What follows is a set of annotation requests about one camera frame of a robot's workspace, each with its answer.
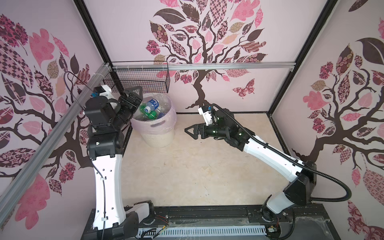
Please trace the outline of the blue label bottle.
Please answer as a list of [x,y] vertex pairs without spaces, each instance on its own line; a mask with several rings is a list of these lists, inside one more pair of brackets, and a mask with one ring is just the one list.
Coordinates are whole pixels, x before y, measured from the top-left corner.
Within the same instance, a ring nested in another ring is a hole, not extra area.
[[152,111],[155,111],[156,109],[158,109],[160,106],[160,103],[158,100],[156,99],[151,99],[149,100],[147,103],[146,103],[146,107],[144,108],[144,111],[146,113],[150,113]]

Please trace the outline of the light green bottle yellow cap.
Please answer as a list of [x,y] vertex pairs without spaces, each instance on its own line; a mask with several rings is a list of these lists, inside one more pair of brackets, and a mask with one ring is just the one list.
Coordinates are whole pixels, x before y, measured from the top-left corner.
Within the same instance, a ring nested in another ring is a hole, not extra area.
[[158,115],[156,113],[156,111],[152,111],[150,107],[148,106],[145,106],[145,105],[141,105],[139,107],[139,110],[140,112],[145,116],[147,117],[149,120],[155,120]]

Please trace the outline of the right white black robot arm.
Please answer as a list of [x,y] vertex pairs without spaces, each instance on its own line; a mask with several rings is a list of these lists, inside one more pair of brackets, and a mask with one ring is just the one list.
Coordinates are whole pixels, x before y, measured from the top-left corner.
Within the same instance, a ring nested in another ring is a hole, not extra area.
[[310,202],[316,185],[315,166],[305,165],[270,146],[238,123],[234,114],[227,109],[215,111],[210,107],[202,107],[199,108],[199,114],[204,118],[204,123],[185,128],[185,133],[195,140],[224,140],[230,146],[263,161],[289,182],[281,192],[269,196],[262,205],[261,214],[266,221],[270,222],[274,216],[291,206],[305,206]]

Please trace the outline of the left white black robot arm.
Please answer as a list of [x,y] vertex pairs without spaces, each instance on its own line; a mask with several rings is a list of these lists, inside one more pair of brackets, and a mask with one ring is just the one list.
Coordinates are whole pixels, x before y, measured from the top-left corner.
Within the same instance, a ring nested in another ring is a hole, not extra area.
[[143,100],[140,86],[124,89],[116,99],[107,85],[96,87],[85,104],[90,120],[88,156],[95,171],[96,208],[82,234],[83,240],[126,240],[137,237],[139,225],[155,220],[152,201],[124,207],[121,167],[126,149],[123,127],[130,123]]

